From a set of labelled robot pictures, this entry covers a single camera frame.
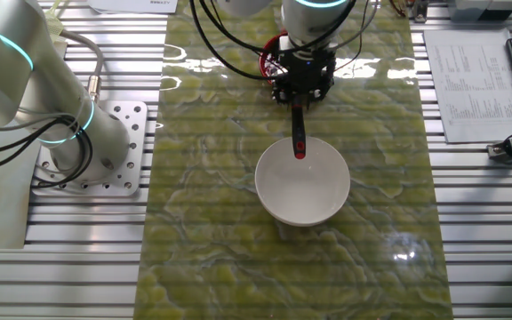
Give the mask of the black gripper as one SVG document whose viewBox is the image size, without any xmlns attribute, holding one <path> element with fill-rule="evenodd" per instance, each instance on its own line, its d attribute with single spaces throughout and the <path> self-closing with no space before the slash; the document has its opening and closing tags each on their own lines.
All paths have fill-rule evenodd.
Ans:
<svg viewBox="0 0 512 320">
<path fill-rule="evenodd" d="M 282 53 L 280 64 L 287 75 L 272 81 L 272 98 L 278 104 L 292 102 L 292 89 L 309 89 L 307 106 L 322 101 L 333 84 L 334 52 L 317 50 L 304 55 Z"/>
</svg>

